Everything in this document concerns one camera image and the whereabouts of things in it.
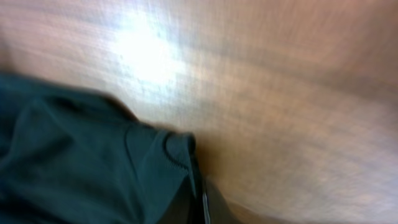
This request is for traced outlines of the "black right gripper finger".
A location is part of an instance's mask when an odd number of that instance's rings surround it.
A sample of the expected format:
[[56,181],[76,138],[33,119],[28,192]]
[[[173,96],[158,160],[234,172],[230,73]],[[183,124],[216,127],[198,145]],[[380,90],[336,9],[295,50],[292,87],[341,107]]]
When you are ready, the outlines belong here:
[[243,224],[229,209],[221,192],[210,179],[203,180],[202,190],[206,224]]

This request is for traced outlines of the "black t-shirt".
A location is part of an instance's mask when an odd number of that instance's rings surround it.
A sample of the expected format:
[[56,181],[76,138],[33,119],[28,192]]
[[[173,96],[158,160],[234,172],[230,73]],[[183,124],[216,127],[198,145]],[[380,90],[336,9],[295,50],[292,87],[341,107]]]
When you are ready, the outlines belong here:
[[2,223],[203,223],[195,138],[103,96],[1,76]]

